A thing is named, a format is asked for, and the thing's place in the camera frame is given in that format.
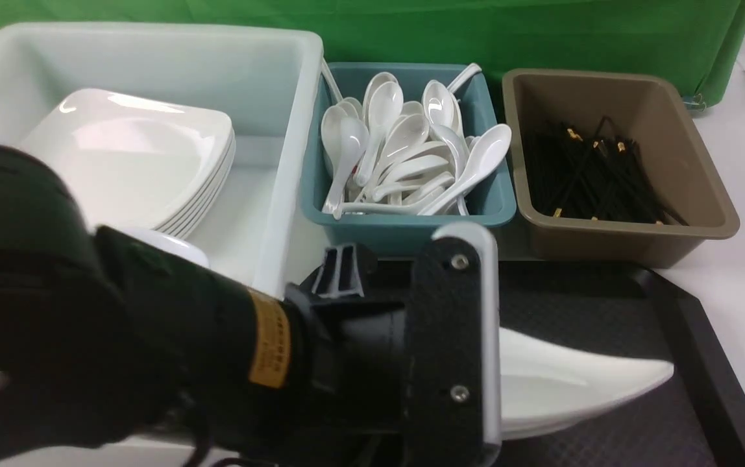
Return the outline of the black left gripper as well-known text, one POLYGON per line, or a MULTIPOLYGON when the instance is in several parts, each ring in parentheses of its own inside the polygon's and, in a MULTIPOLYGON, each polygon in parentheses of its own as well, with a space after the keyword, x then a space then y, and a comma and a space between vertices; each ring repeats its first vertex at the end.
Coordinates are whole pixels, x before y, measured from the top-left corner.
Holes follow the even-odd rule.
POLYGON ((280 466, 489 466, 501 450, 499 271, 486 228, 438 228, 407 278, 363 245, 289 284, 284 398, 246 457, 280 466))

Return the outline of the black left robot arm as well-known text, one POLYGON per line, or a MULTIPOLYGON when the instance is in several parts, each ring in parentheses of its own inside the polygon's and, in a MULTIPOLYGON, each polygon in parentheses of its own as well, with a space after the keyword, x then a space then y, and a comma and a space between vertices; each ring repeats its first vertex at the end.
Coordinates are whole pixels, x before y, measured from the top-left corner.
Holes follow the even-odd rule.
POLYGON ((184 434, 186 466, 489 466, 502 446, 499 265, 470 222, 393 287, 327 248, 281 298, 106 226, 0 145, 0 461, 184 434))

